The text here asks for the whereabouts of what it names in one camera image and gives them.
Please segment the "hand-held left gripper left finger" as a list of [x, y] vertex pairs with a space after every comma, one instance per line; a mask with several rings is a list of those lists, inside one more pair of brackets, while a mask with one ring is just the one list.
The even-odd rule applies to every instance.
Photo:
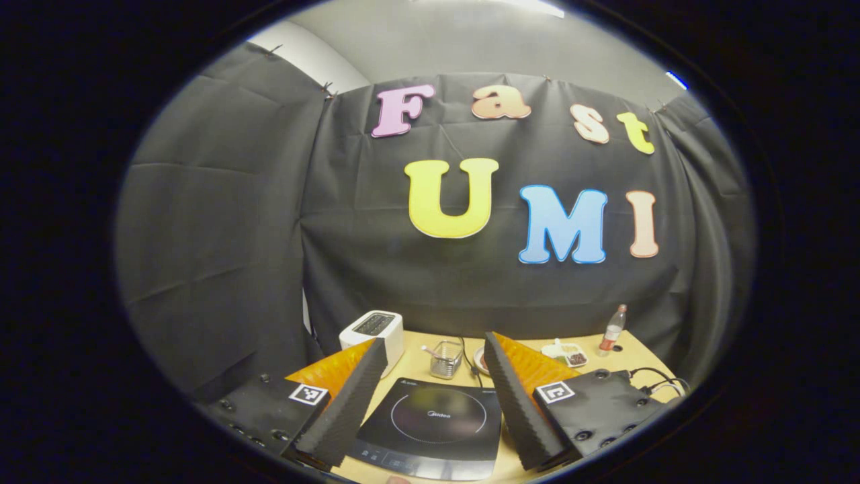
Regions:
[[331, 469], [352, 448], [387, 363], [384, 338], [373, 337], [289, 376], [262, 374], [202, 413], [272, 456]]

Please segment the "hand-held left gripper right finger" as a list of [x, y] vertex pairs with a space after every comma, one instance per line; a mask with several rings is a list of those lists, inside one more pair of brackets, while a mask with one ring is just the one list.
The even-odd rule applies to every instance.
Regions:
[[590, 456], [669, 410], [625, 370], [581, 373], [500, 333], [483, 354], [526, 471]]

